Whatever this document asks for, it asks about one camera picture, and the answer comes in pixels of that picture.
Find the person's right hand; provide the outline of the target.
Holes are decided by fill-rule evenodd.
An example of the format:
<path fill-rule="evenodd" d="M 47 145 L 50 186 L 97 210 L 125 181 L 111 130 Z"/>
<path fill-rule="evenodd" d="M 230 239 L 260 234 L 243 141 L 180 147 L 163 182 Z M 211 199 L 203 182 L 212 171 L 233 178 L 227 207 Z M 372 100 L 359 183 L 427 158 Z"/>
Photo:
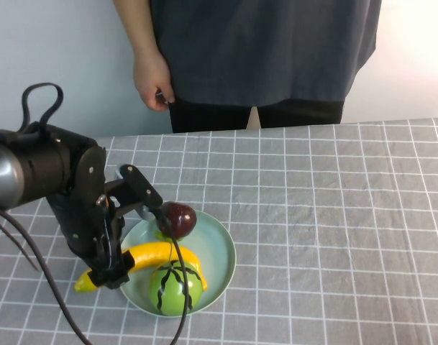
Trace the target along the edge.
<path fill-rule="evenodd" d="M 159 52 L 140 53 L 134 56 L 134 86 L 148 109 L 166 111 L 175 102 L 170 70 Z"/>

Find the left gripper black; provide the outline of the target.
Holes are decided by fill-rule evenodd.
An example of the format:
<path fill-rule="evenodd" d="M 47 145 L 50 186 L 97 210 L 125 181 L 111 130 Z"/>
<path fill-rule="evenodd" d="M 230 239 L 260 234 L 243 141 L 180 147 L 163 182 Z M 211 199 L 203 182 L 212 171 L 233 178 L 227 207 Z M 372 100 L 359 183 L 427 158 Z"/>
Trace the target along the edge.
<path fill-rule="evenodd" d="M 122 230 L 111 199 L 100 195 L 89 201 L 54 194 L 50 207 L 69 249 L 92 269 L 88 276 L 96 288 L 115 290 L 129 281 L 134 257 L 130 251 L 122 253 Z"/>

